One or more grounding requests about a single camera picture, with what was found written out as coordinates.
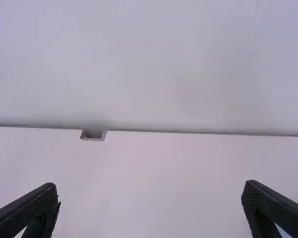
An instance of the white wall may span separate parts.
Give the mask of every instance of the white wall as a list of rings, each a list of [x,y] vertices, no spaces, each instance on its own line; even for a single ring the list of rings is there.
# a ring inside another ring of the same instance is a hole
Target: white wall
[[[298,138],[0,127],[0,207],[53,181],[54,238],[250,238],[256,179],[298,203]]]
[[[0,0],[0,124],[298,132],[298,0]]]

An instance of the white surface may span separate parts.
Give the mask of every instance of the white surface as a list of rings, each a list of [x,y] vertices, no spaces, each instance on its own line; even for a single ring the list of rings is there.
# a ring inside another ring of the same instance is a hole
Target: white surface
[[[298,0],[0,0],[0,124],[298,133]]]
[[[0,128],[0,207],[53,181],[55,238],[251,237],[256,179],[298,202],[298,138]]]

